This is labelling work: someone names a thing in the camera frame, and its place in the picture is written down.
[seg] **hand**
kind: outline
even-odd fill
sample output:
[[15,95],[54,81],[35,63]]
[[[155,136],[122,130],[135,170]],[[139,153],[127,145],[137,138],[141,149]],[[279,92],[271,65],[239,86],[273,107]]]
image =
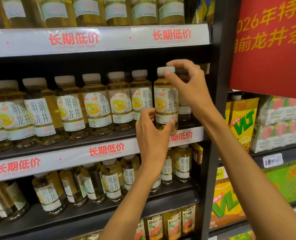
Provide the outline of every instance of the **hand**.
[[136,121],[137,142],[141,155],[141,170],[151,176],[155,182],[165,163],[169,136],[174,128],[175,121],[170,120],[160,131],[153,124],[155,108],[140,111],[140,119]]
[[192,111],[214,106],[206,85],[204,72],[200,66],[186,59],[169,61],[167,66],[185,68],[188,71],[190,78],[188,83],[184,83],[175,73],[167,70],[164,70],[164,76],[174,85],[179,92],[179,96],[183,98]]

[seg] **white price tag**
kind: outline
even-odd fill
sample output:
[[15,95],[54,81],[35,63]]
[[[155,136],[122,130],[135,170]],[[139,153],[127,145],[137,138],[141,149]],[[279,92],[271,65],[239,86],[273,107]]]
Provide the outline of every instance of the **white price tag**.
[[283,164],[282,153],[263,157],[263,166],[265,168],[271,168],[271,167],[282,165],[282,164]]

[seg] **shelf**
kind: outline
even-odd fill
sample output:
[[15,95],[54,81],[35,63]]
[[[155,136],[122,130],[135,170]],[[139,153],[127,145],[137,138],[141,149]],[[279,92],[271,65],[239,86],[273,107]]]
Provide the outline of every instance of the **shelf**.
[[296,160],[296,144],[286,145],[285,147],[275,148],[269,151],[263,151],[258,153],[250,152],[250,156],[254,159],[254,161],[259,165],[260,168],[265,168],[265,160],[268,158],[274,159],[275,157],[278,158],[279,164],[286,164],[291,161]]
[[210,44],[207,24],[0,29],[0,57]]
[[[291,203],[291,206],[296,212],[296,203]],[[235,222],[222,228],[210,231],[208,240],[225,240],[251,230],[252,228],[247,220]]]
[[[161,186],[157,194],[150,194],[141,218],[178,209],[199,202],[198,191],[190,183],[174,181]],[[118,205],[106,199],[99,205],[87,202],[80,208],[72,204],[57,216],[49,216],[40,204],[14,222],[0,223],[0,240],[67,240],[102,230]]]
[[[177,130],[169,137],[169,146],[203,140],[203,126]],[[105,137],[89,136],[80,141],[65,140],[53,146],[36,145],[0,153],[0,181],[74,167],[139,153],[136,130],[114,131]]]

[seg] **bottle cap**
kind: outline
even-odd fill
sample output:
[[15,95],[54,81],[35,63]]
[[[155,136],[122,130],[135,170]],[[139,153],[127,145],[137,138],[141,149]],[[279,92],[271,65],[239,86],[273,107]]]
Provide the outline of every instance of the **bottle cap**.
[[44,77],[34,77],[34,78],[23,78],[23,84],[27,86],[35,85],[47,85],[46,79]]
[[125,73],[124,72],[109,72],[108,78],[109,79],[125,78]]
[[102,163],[105,166],[110,166],[110,165],[113,165],[116,161],[117,161],[117,158],[113,158],[113,159],[102,161]]
[[176,68],[176,73],[185,74],[188,73],[188,71],[185,68]]
[[231,100],[233,100],[233,101],[240,100],[241,97],[242,97],[242,95],[232,95]]
[[185,148],[188,148],[189,144],[184,144],[184,145],[179,145],[178,147],[180,149],[185,149]]
[[43,176],[47,175],[48,173],[49,172],[34,174],[34,177],[43,177]]
[[133,159],[135,156],[136,154],[132,154],[132,155],[124,156],[124,158],[129,160],[129,159]]
[[92,162],[92,163],[84,164],[83,167],[84,167],[84,168],[90,168],[90,167],[92,167],[92,166],[94,166],[94,165],[95,165],[95,163]]
[[82,79],[84,81],[96,81],[100,80],[100,74],[99,73],[90,73],[90,74],[83,74]]
[[158,75],[163,75],[164,74],[164,70],[167,70],[169,72],[175,72],[176,68],[175,67],[158,67],[157,68],[157,74]]
[[148,76],[147,70],[135,70],[131,72],[132,77],[138,77],[138,76]]
[[57,84],[61,83],[70,83],[70,82],[75,82],[75,77],[74,76],[55,76],[55,82]]
[[0,80],[0,88],[18,88],[16,80]]

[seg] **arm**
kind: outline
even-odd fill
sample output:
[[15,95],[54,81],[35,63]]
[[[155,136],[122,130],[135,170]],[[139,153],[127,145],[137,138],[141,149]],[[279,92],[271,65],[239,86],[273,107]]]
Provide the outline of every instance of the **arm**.
[[141,111],[136,122],[137,141],[141,154],[141,166],[126,197],[102,230],[99,240],[133,240],[137,225],[154,182],[165,163],[169,136],[175,122],[169,121],[163,131],[155,128],[152,121],[155,109]]
[[189,72],[185,84],[164,71],[217,146],[233,189],[258,239],[296,239],[296,213],[243,149],[210,98],[204,72],[189,60],[174,60],[168,66]]

